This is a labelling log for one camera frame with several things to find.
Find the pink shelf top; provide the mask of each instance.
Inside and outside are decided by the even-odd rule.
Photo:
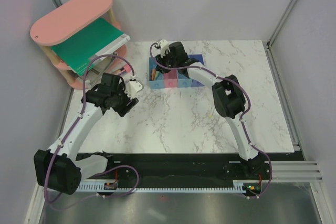
[[[36,21],[31,38],[39,45],[59,44],[106,13],[112,0],[69,0]]]

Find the green book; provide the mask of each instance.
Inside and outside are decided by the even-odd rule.
[[[82,76],[90,61],[99,55],[111,54],[130,40],[130,36],[116,29],[103,18],[98,18],[66,41],[51,49],[69,67]],[[97,60],[90,69],[101,62]]]

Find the gray floor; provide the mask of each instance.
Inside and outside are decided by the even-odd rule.
[[[89,193],[62,196],[67,206]],[[272,184],[260,199],[229,194],[136,193],[124,198],[91,198],[66,211],[44,210],[40,224],[111,223],[321,223],[308,184]]]

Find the table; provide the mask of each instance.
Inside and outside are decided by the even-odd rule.
[[[251,98],[246,115],[257,147],[268,153],[294,152],[275,83],[260,40],[183,41],[188,54],[203,54],[205,64],[225,77],[234,74]],[[107,111],[80,152],[237,153],[226,120],[214,111],[210,89],[151,90],[148,57],[151,42],[128,42],[127,59],[145,88],[125,117]],[[78,111],[82,92],[75,90],[66,126]]]

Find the marble surface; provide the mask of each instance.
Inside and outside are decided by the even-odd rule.
[[[188,54],[203,54],[207,68],[217,74],[223,77],[230,74],[237,76],[251,98],[252,107],[246,119],[256,146],[268,153],[293,152],[260,40],[182,43]],[[127,43],[127,59],[135,68],[138,79],[145,85],[139,93],[139,103],[123,118],[113,110],[107,111],[89,133],[80,152],[237,153],[237,145],[228,123],[214,112],[210,89],[149,88],[150,44]],[[81,98],[82,91],[75,90],[66,125],[81,106]]]

